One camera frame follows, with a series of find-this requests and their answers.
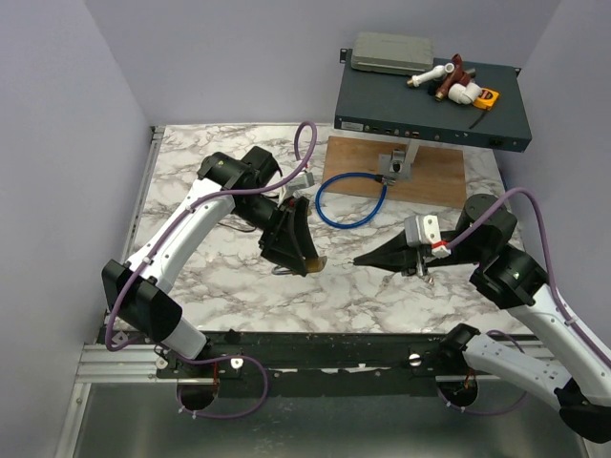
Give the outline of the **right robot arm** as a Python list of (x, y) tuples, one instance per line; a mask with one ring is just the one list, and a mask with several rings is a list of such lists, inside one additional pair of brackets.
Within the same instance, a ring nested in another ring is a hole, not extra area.
[(605, 444), (610, 350), (559, 295), (551, 264), (539, 264), (510, 243), (516, 224), (503, 198), (477, 194), (467, 198), (452, 231), (440, 230), (434, 215), (411, 216), (397, 236), (353, 262), (407, 276), (474, 265), (476, 291), (530, 329), (556, 361), (546, 364), (459, 324), (439, 345), (441, 366), (452, 374), (472, 369), (496, 375), (552, 407), (582, 438)]

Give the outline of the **brass padlock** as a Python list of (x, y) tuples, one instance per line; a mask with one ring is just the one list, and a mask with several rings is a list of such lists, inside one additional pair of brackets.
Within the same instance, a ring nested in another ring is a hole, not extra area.
[[(306, 267), (305, 275), (321, 272), (325, 268), (326, 264), (327, 264), (327, 257), (325, 256), (321, 256), (316, 259), (306, 260), (305, 261), (305, 267)], [(272, 268), (271, 274), (275, 276), (295, 276), (295, 275), (298, 275), (298, 272), (293, 271), (288, 268), (281, 267), (281, 266), (275, 266)]]

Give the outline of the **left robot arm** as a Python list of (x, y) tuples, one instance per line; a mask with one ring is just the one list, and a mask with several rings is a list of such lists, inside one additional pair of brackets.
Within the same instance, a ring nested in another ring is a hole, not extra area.
[(254, 147), (242, 159), (223, 153), (206, 157), (189, 193), (158, 232), (120, 263), (109, 260), (101, 277), (109, 311), (179, 354), (179, 366), (192, 377), (204, 375), (212, 363), (207, 339), (183, 316), (169, 293), (182, 270), (209, 232), (234, 214), (261, 230), (265, 260), (302, 277), (321, 271), (309, 233), (309, 201), (267, 196), (267, 183), (280, 170), (268, 151)]

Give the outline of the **white pipe elbow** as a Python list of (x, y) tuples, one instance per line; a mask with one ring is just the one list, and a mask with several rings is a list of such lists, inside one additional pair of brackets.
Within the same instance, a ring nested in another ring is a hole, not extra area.
[(482, 88), (473, 81), (467, 85), (454, 83), (448, 90), (448, 98), (460, 105), (473, 105), (482, 92)]

